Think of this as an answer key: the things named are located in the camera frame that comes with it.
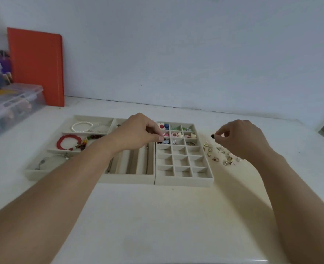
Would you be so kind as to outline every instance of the person's right hand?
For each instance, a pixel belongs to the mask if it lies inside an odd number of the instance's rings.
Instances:
[[[261,129],[249,120],[238,119],[223,125],[215,133],[214,139],[234,155],[250,162],[256,156],[273,151]]]

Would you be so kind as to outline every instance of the orange folder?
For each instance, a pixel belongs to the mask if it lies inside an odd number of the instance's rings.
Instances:
[[[64,106],[62,36],[7,28],[14,82],[43,87],[46,104]]]

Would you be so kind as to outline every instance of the forearm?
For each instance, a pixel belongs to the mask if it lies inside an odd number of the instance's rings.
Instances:
[[[50,263],[113,153],[114,142],[103,137],[4,207],[0,263]]]
[[[324,263],[324,202],[274,151],[252,164],[264,182],[291,262]]]

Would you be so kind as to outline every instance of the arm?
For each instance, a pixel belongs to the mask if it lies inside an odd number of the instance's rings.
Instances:
[[[50,263],[112,157],[159,140],[156,123],[133,115],[1,209],[0,263]]]
[[[289,260],[324,263],[324,202],[269,146],[262,131],[248,120],[236,120],[222,126],[214,138],[260,173]]]

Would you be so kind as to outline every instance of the hand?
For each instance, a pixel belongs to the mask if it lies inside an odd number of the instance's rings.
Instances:
[[[164,140],[160,127],[142,113],[132,115],[106,137],[115,141],[117,152],[138,149],[149,142]]]
[[[238,119],[223,125],[215,133],[214,139],[234,155],[249,162],[261,154],[273,151],[261,129],[249,120]]]

